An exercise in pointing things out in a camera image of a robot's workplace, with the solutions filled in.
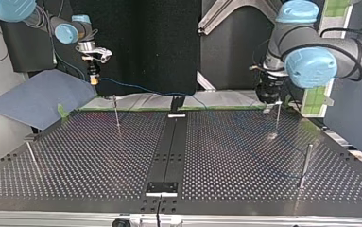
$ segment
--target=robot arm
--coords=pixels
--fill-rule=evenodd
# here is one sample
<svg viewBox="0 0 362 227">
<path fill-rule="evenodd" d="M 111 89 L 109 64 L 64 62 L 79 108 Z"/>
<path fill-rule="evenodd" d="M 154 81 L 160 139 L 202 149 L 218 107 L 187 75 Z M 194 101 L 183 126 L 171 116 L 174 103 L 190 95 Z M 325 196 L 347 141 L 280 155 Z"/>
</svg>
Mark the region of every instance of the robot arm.
<svg viewBox="0 0 362 227">
<path fill-rule="evenodd" d="M 28 26 L 38 28 L 55 35 L 63 44 L 78 43 L 76 50 L 89 64 L 88 73 L 92 85 L 98 84 L 98 62 L 106 63 L 112 52 L 106 48 L 96 47 L 92 23 L 87 15 L 74 15 L 72 22 L 49 15 L 35 0 L 0 0 L 0 20 L 5 22 L 24 22 Z"/>
<path fill-rule="evenodd" d="M 362 35 L 321 38 L 313 29 L 318 14 L 310 1 L 292 0 L 281 7 L 257 88 L 262 101 L 275 102 L 287 76 L 301 88 L 324 86 L 332 78 L 362 79 Z"/>
</svg>

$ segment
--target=vertical metal pin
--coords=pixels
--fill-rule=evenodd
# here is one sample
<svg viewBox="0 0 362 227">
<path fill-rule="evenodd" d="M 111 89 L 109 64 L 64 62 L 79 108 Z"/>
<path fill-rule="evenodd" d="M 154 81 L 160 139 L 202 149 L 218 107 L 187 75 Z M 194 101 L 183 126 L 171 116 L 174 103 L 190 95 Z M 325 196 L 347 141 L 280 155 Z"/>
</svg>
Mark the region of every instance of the vertical metal pin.
<svg viewBox="0 0 362 227">
<path fill-rule="evenodd" d="M 280 124 L 280 115 L 281 115 L 281 105 L 282 101 L 278 100 L 275 104 L 278 105 L 278 114 L 277 114 L 277 125 L 276 125 L 276 131 L 278 131 L 278 126 Z"/>
<path fill-rule="evenodd" d="M 310 164 L 310 159 L 311 159 L 311 154 L 313 152 L 313 145 L 309 144 L 307 146 L 307 151 L 306 151 L 306 155 L 305 155 L 305 159 L 304 159 L 304 166 L 303 166 L 303 170 L 302 170 L 302 176 L 301 176 L 301 180 L 299 181 L 299 188 L 303 189 L 304 188 L 304 181 L 306 179 L 306 175 L 307 175 L 307 170 Z"/>
<path fill-rule="evenodd" d="M 26 145 L 27 145 L 27 148 L 28 148 L 28 150 L 30 152 L 31 159 L 33 160 L 33 162 L 36 162 L 37 161 L 36 156 L 34 156 L 33 149 L 32 149 L 32 147 L 30 145 L 30 142 L 26 142 Z"/>
<path fill-rule="evenodd" d="M 119 127 L 121 125 L 119 124 L 119 117 L 118 117 L 118 110 L 117 110 L 118 105 L 116 103 L 116 96 L 115 95 L 112 96 L 112 102 L 113 102 L 113 108 L 115 109 L 116 126 Z"/>
</svg>

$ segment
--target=perforated table surface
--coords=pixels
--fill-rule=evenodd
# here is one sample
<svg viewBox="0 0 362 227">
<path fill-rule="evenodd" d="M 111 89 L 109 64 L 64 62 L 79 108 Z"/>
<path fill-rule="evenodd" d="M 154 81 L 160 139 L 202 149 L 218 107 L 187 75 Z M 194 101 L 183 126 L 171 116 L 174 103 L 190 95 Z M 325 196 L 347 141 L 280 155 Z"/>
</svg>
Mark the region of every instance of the perforated table surface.
<svg viewBox="0 0 362 227">
<path fill-rule="evenodd" d="M 0 210 L 362 218 L 362 163 L 296 113 L 278 130 L 261 110 L 166 116 L 74 114 L 31 143 L 37 162 L 25 145 L 1 159 Z M 178 197 L 146 196 L 162 182 Z"/>
</svg>

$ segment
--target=small black object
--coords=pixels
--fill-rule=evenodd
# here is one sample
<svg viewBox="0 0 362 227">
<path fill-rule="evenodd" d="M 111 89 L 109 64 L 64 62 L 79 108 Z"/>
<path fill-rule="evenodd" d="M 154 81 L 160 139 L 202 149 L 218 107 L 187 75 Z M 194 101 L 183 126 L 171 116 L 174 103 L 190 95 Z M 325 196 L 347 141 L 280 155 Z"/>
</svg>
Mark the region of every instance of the small black object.
<svg viewBox="0 0 362 227">
<path fill-rule="evenodd" d="M 29 134 L 25 137 L 24 142 L 35 142 L 37 141 L 41 136 L 39 134 Z"/>
<path fill-rule="evenodd" d="M 112 223 L 112 227 L 131 227 L 130 221 L 126 219 L 116 219 Z"/>
<path fill-rule="evenodd" d="M 183 106 L 185 100 L 185 96 L 174 96 L 172 98 L 172 102 L 171 102 L 171 112 L 170 114 L 179 114 L 179 110 L 178 108 Z"/>
<path fill-rule="evenodd" d="M 177 193 L 178 183 L 149 183 L 147 193 Z"/>
</svg>

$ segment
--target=silver metal frame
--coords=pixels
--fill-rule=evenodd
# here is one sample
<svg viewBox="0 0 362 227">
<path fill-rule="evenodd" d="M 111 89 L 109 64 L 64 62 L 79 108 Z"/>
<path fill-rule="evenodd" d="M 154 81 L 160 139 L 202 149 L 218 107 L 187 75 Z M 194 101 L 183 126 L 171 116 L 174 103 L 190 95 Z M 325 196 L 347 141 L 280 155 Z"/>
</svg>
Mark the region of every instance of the silver metal frame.
<svg viewBox="0 0 362 227">
<path fill-rule="evenodd" d="M 279 0 L 217 0 L 198 24 L 198 31 L 209 35 L 225 18 L 241 7 L 255 7 L 275 23 L 281 5 Z"/>
<path fill-rule="evenodd" d="M 156 215 L 96 213 L 0 212 L 0 226 L 111 226 L 117 219 L 132 226 L 156 226 Z M 362 218 L 334 217 L 225 217 L 160 215 L 163 226 L 362 226 Z"/>
</svg>

